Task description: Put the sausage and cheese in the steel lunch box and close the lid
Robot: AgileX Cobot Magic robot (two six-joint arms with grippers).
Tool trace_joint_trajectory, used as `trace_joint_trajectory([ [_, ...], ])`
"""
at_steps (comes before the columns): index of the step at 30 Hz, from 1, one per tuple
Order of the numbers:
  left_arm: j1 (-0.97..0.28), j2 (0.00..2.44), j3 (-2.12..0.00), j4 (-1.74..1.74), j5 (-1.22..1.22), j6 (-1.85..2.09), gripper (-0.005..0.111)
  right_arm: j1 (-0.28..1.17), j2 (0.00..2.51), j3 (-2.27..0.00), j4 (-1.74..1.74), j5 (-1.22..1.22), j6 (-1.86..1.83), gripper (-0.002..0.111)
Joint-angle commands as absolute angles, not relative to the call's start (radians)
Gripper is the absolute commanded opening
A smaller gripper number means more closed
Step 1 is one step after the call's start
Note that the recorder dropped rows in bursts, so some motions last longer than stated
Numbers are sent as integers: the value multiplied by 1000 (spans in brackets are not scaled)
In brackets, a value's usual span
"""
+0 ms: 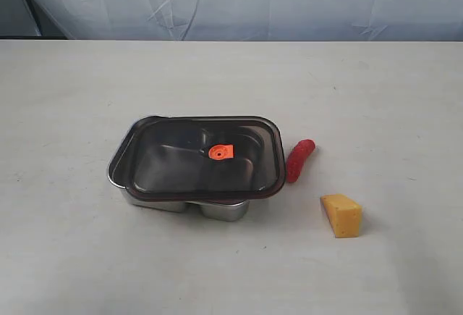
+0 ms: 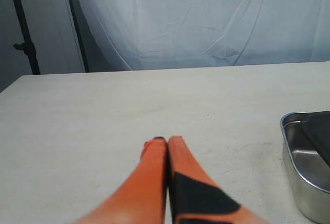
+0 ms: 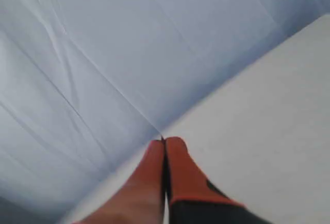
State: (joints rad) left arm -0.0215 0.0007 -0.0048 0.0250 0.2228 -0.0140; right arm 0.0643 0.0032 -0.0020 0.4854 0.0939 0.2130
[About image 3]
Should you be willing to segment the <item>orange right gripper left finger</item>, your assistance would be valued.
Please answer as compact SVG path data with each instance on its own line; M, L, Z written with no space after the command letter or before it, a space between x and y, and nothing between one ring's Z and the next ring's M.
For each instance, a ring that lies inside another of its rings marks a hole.
M78 223L162 223L164 156L164 140L151 141L123 186Z

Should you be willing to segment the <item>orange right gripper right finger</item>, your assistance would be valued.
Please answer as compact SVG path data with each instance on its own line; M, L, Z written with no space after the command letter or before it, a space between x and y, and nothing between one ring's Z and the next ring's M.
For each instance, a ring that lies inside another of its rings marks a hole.
M167 138L165 150L169 223L268 223L214 186L183 139Z

